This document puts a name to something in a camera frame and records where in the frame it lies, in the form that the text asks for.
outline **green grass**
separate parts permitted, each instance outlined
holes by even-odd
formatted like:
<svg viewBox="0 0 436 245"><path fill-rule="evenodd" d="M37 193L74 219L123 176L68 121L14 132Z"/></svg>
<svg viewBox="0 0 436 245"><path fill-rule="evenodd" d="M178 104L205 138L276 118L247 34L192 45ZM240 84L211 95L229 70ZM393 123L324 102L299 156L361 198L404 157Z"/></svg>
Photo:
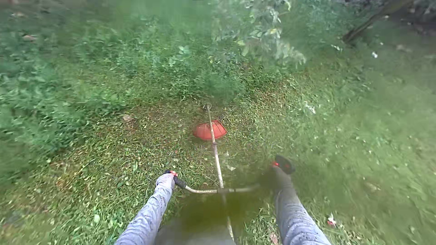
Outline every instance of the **green grass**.
<svg viewBox="0 0 436 245"><path fill-rule="evenodd" d="M8 19L2 33L17 33L1 39L8 49L0 57L7 64L0 153L7 154L2 171L13 184L1 194L0 243L112 244L168 168L193 187L216 187L210 145L192 136L207 120L201 107L212 102L213 117L228 130L218 141L226 186L251 183L281 153L294 161L300 199L334 244L430 244L435 63L426 55L434 47L413 34L405 40L405 31L388 23L345 47L334 40L346 24L334 29L336 15L324 16L330 8L313 4L327 24L312 30L309 22L307 31L300 13L284 30L304 30L299 40L287 37L308 55L299 70L250 57L210 62L208 32L176 11L189 4L154 17L129 4L103 7L80 22L66 15L70 21L46 24L39 34L45 41L33 43L20 35L38 32L42 23L23 31ZM55 44L47 46L53 35ZM396 50L398 44L413 52ZM125 114L134 120L124 122ZM278 236L271 196L229 200L240 243L271 244ZM213 197L175 189L164 223L189 213L188 203L217 205ZM326 224L330 213L338 228Z"/></svg>

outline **handle grip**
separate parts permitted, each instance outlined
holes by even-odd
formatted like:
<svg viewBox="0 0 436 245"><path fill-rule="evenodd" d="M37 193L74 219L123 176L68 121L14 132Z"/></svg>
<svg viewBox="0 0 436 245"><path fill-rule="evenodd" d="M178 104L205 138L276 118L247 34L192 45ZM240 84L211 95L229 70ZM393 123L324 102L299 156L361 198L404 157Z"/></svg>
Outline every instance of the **handle grip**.
<svg viewBox="0 0 436 245"><path fill-rule="evenodd" d="M169 173L171 173L170 172L170 170L165 170L165 172L164 172L164 174L169 174ZM177 176L174 176L174 183L178 186L178 187L180 187L180 188L182 188L182 189L184 189L185 187L186 187L186 182L184 182L183 180L181 180L181 179L179 179L179 177L177 177Z"/></svg>

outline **tree trunk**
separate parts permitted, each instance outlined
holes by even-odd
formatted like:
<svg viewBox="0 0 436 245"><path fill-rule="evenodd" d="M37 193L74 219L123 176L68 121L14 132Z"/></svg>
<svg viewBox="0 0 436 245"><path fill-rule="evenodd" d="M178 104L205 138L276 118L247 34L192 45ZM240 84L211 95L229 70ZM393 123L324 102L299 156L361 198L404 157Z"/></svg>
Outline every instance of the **tree trunk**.
<svg viewBox="0 0 436 245"><path fill-rule="evenodd" d="M366 28L368 28L371 24L376 22L378 19L382 18L387 14L392 14L398 11L399 9L401 9L402 7L406 6L407 4L413 1L414 0L392 0L391 2L386 4L380 11L378 11L378 13L374 14L368 21L366 21L362 25L358 26L357 28L354 28L353 30L345 34L342 37L342 40L345 43L350 43L357 36L359 36Z"/></svg>

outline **brush cutter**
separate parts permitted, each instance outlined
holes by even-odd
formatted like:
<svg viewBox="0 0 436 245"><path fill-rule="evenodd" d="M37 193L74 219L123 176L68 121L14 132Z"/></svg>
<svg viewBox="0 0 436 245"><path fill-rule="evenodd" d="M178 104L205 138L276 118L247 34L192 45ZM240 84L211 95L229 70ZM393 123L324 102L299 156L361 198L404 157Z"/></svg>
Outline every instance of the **brush cutter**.
<svg viewBox="0 0 436 245"><path fill-rule="evenodd" d="M226 193L253 191L254 189L260 187L260 184L256 184L256 185L249 186L249 187L243 187L243 188L224 188L224 182L222 179L221 167L220 167L219 158L218 158L217 143L215 142L215 139L219 139L219 138L223 137L225 134L227 134L227 130L224 128L224 126L218 120L212 121L211 111L210 111L211 107L212 107L212 105L210 103L206 104L203 107L203 108L207 109L208 116L209 116L209 122L197 125L193 134L194 134L194 136L196 136L202 140L211 140L212 141L212 150L213 150L213 153L215 156L215 166L216 166L217 175L218 175L219 188L214 189L214 190L196 190L196 189L193 189L193 188L189 187L188 185L186 185L186 183L183 180L179 179L177 176L174 177L174 182L178 187L185 189L185 190L192 192L192 193L198 193L198 194L219 193L222 196L224 206L226 206L226 203L227 203L226 196L225 196ZM279 155L276 156L276 160L275 160L275 162L273 162L273 165L280 167L281 169L283 169L285 171L285 173L289 173L289 174L291 172L293 172L293 170L294 170L294 169L291 169L292 165L290 164L289 160L287 158L284 158L284 157L279 156ZM232 231L232 224L230 221L230 217L228 215L227 215L227 229L228 229L228 232L230 233L231 238L234 240L233 231Z"/></svg>

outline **leaf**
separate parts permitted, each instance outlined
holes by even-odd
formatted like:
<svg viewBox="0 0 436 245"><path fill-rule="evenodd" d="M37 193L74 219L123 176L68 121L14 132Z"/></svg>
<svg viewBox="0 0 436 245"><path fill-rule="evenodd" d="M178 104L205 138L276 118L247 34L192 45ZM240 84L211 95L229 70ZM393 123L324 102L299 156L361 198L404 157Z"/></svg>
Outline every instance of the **leaf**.
<svg viewBox="0 0 436 245"><path fill-rule="evenodd" d="M248 53L248 46L245 46L245 48L244 48L244 51L242 51L242 55L243 56L246 56L247 55L247 53Z"/></svg>
<svg viewBox="0 0 436 245"><path fill-rule="evenodd" d="M279 245L279 238L277 237L277 235L275 233L271 233L269 235L269 239L271 240L272 244Z"/></svg>
<svg viewBox="0 0 436 245"><path fill-rule="evenodd" d="M229 165L227 165L227 168L228 168L230 171L233 171L233 170L236 169L235 167L232 167L232 166L229 166Z"/></svg>
<svg viewBox="0 0 436 245"><path fill-rule="evenodd" d="M120 187L122 187L123 185L124 185L124 181L121 181L121 182L118 183L118 185L116 185L116 187L117 187L117 188L120 188Z"/></svg>
<svg viewBox="0 0 436 245"><path fill-rule="evenodd" d="M98 224L100 222L100 215L95 214L94 215L94 223Z"/></svg>

